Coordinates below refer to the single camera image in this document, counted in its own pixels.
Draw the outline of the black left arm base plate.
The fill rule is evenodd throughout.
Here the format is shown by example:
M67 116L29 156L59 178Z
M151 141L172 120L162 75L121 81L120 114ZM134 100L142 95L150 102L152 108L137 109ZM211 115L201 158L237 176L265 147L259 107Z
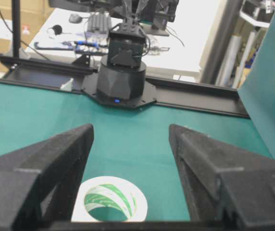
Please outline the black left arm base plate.
M81 90L109 107L136 109L157 101L156 87L143 77L93 74L85 76Z

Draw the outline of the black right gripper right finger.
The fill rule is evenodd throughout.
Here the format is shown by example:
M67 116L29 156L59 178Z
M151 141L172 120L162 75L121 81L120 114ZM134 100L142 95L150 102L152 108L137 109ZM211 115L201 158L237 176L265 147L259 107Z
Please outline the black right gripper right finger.
M193 221L275 231L275 160L176 124L169 143Z

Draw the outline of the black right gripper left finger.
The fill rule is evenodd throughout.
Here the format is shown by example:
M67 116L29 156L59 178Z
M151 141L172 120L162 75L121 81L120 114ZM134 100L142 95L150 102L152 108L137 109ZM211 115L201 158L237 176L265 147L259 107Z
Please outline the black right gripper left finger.
M69 221L93 140L84 124L0 155L0 231Z

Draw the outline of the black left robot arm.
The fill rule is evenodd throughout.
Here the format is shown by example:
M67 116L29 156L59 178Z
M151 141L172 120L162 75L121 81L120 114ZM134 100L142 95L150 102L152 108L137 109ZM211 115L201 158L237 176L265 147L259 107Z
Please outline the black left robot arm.
M140 21L174 21L176 0L111 0L109 12L122 22L108 33L108 54L103 56L94 97L102 104L138 107L156 101L156 88L145 80L142 57L150 51L150 38Z

